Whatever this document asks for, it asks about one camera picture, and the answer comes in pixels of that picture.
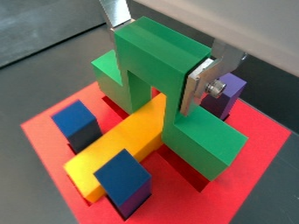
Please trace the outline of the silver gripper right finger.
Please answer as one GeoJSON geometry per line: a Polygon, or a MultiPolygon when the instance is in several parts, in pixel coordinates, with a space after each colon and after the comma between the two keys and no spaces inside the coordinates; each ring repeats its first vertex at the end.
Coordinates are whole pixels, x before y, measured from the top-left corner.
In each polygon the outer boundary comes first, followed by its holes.
{"type": "Polygon", "coordinates": [[[235,46],[219,39],[214,40],[211,56],[198,65],[187,76],[185,92],[182,96],[181,113],[187,116],[193,112],[194,100],[202,101],[206,94],[219,98],[226,84],[221,76],[233,72],[247,54],[235,46]]]}

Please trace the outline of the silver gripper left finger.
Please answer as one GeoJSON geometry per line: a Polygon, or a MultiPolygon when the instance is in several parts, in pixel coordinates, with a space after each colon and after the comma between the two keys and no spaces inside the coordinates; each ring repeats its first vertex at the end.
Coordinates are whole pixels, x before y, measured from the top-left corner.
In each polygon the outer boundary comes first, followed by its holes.
{"type": "Polygon", "coordinates": [[[115,40],[115,32],[135,20],[127,5],[127,0],[99,0],[111,40],[115,40]]]}

